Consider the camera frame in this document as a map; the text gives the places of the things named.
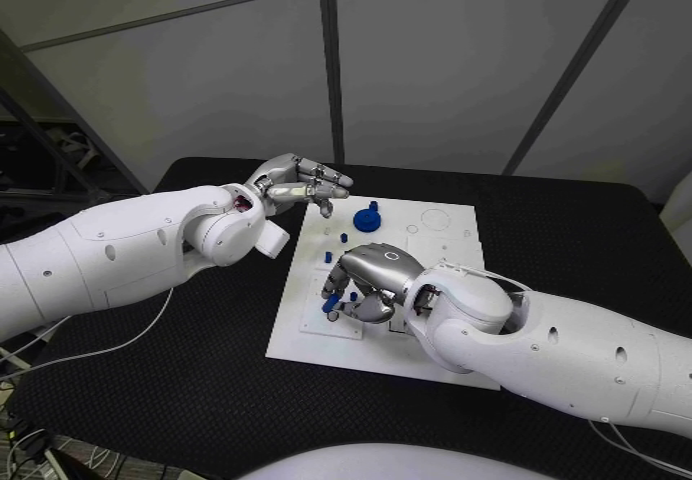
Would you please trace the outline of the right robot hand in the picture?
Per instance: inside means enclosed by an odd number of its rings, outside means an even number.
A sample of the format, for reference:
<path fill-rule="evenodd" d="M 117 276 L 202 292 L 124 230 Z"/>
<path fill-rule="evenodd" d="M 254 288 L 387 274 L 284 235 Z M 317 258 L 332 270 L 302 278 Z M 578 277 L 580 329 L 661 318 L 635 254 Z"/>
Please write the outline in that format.
<path fill-rule="evenodd" d="M 339 301 L 333 310 L 362 323 L 384 323 L 395 314 L 395 306 L 404 305 L 424 270 L 414 256 L 398 247 L 387 243 L 361 245 L 340 256 L 323 284 L 322 298 L 342 298 L 353 283 L 362 301 Z"/>

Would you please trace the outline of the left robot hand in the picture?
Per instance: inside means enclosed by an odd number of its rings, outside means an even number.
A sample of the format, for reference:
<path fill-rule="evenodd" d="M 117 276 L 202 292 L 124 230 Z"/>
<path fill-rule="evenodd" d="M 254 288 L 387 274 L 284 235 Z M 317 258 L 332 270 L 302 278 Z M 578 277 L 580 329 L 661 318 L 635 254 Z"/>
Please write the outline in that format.
<path fill-rule="evenodd" d="M 312 203 L 322 217 L 330 218 L 332 201 L 349 197 L 353 180 L 322 163 L 287 153 L 260 165 L 245 186 L 261 200 L 267 217 L 280 215 L 297 203 Z"/>

